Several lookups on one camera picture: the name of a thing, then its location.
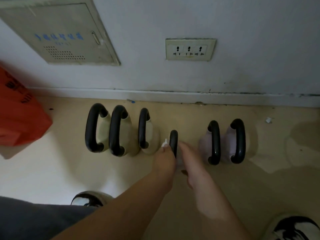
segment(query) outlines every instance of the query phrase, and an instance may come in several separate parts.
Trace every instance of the forearm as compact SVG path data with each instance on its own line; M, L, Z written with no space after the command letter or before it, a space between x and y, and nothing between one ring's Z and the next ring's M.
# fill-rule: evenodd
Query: forearm
M166 178L152 172L54 240L139 239L159 208L167 189Z
M194 193L201 213L205 237L214 239L248 240L251 236L220 187L209 174L197 182Z

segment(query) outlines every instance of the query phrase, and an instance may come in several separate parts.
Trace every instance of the kettlebell handle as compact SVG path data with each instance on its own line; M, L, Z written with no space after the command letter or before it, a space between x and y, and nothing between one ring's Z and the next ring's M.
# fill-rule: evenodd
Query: kettlebell handle
M146 142L146 123L150 120L150 114L148 109L143 108L140 111L139 116L139 127L138 127L138 142L139 146L142 149L147 149L149 147L149 143Z
M208 125L208 131L211 132L212 137L212 152L211 156L208 157L208 163L211 165L218 165L221 157L220 129L218 122L212 120Z
M125 153L125 149L120 146L120 124L121 120L128 116L126 108L122 105L117 105L113 109L109 130L109 149L117 157L121 157Z
M108 111L102 104L96 103L90 108L84 134L85 145L90 152L102 152L104 149L103 143L97 143L96 140L99 115L100 117L104 118L108 115Z
M174 154L174 157L177 158L178 131L176 131L175 129L170 132L169 145Z
M246 131L245 125L241 119L235 119L230 127L236 132L236 150L235 155L231 157L231 162L239 164L245 159L246 155Z

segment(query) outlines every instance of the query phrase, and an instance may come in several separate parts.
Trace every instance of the beige floor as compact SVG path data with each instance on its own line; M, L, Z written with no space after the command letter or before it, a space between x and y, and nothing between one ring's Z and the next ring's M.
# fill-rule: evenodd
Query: beige floor
M137 127L140 109L150 111L162 140L172 129L179 139L197 145L211 120L224 132L241 118L250 140L240 165L208 167L214 180L255 238L282 212L298 212L320 223L320 117L319 109L266 106L165 104L101 99L41 97L53 118L43 138L28 146L0 148L0 195L35 203L69 204L83 190L101 190L118 196L150 171L151 156L115 158L91 153L84 141L92 104L110 112L122 104ZM265 119L272 117L272 123ZM186 178L176 175L150 223L145 239L198 239L200 226L192 191Z

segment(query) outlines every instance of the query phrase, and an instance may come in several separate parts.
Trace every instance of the gray pants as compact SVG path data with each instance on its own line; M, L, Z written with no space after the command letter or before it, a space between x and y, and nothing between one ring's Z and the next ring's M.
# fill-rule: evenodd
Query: gray pants
M0 239L51 239L95 209L75 205L33 204L0 196Z

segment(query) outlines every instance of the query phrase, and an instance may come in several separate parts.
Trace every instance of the white sneaker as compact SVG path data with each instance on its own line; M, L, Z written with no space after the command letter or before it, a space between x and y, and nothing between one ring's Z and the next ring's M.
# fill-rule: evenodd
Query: white sneaker
M113 200L113 197L102 192L84 191L78 193L72 200L72 206L105 206L108 202Z
M320 228L310 218L281 215L272 221L261 240L320 240Z

